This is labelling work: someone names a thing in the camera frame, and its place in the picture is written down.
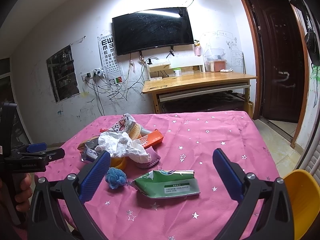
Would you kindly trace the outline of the person's left hand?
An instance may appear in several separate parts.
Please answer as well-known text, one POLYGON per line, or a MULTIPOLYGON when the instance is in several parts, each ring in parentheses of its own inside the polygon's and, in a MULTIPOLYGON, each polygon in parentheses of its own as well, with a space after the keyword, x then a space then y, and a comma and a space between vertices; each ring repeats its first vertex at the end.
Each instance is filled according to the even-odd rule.
POLYGON ((20 192, 15 196, 17 202, 16 210, 21 213, 26 213, 30 209, 29 198, 32 196, 31 175, 27 173, 25 178, 20 182, 20 192))

